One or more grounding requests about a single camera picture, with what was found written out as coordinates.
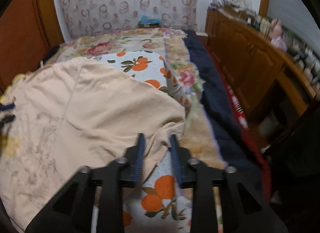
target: orange fruit print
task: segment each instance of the orange fruit print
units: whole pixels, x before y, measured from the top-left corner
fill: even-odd
[[[118,56],[118,57],[122,57],[122,56],[124,56],[124,55],[126,55],[125,52],[119,52],[119,53],[117,53],[117,56]]]
[[[132,67],[132,70],[134,70],[134,71],[143,71],[147,67],[148,67],[148,64],[146,64],[146,63],[138,63],[138,64],[136,64],[136,65],[134,65]]]
[[[168,72],[167,72],[167,78],[171,78],[171,71],[170,70],[168,70]]]
[[[161,68],[161,69],[160,69],[160,72],[161,72],[163,75],[165,75],[165,68]]]
[[[141,206],[146,211],[157,212],[162,208],[162,200],[159,196],[148,194],[142,199]]]
[[[146,63],[147,61],[148,61],[148,58],[145,58],[145,57],[138,59],[139,63]]]
[[[171,175],[161,176],[155,182],[155,190],[162,199],[171,199],[175,196],[174,179]]]
[[[129,213],[122,211],[122,216],[123,216],[123,226],[127,227],[131,224],[132,217],[130,216]]]
[[[160,87],[160,82],[155,79],[146,80],[145,82],[151,84],[156,89],[158,89]]]

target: cabinet door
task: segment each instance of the cabinet door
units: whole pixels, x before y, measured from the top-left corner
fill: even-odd
[[[240,26],[235,26],[228,43],[227,60],[222,64],[222,71],[233,89],[237,89],[244,81],[246,71],[251,62],[249,49],[250,33]]]
[[[232,28],[229,19],[220,18],[215,26],[215,34],[209,40],[209,47],[218,56],[220,63],[227,61],[227,47],[228,42],[230,42]]]
[[[244,81],[236,89],[246,114],[257,106],[276,80],[282,61],[269,44],[256,41],[250,49],[250,64]]]
[[[207,20],[205,23],[205,32],[209,35],[209,37],[214,36],[214,29],[218,20],[219,13],[217,11],[208,10]]]

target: wooden furniture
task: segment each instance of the wooden furniture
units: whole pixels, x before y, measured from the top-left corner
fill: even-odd
[[[235,91],[248,119],[262,119],[270,110],[268,97],[278,83],[301,116],[315,96],[292,59],[260,32],[218,11],[208,10],[208,46]]]
[[[208,41],[209,41],[209,37],[205,37],[205,36],[198,36],[199,41],[204,45],[207,46],[208,45]]]
[[[63,43],[53,0],[12,0],[0,18],[0,87],[35,71],[51,47]]]

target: wooden dresser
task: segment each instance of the wooden dresser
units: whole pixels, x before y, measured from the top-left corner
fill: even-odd
[[[218,11],[208,10],[208,47],[219,59],[248,119],[262,119],[276,101],[280,86],[301,116],[315,97],[309,81],[291,57],[260,32]]]

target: wooden cabinet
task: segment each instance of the wooden cabinet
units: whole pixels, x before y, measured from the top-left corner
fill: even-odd
[[[232,34],[231,21],[220,17],[218,12],[213,12],[209,20],[213,21],[213,24],[207,24],[206,28],[206,32],[209,34],[209,48],[218,56],[219,60],[226,61],[226,50]]]
[[[249,51],[250,63],[246,65],[247,70],[242,72],[245,75],[235,88],[247,114],[251,113],[266,94],[283,65],[273,48],[268,48],[267,44],[259,40],[250,45]]]
[[[221,68],[233,89],[244,81],[247,69],[252,63],[250,51],[254,40],[252,36],[239,26],[234,26],[230,32],[227,43],[226,60],[221,63]]]
[[[247,115],[259,104],[279,74],[283,60],[265,37],[217,11],[208,11],[209,48]]]

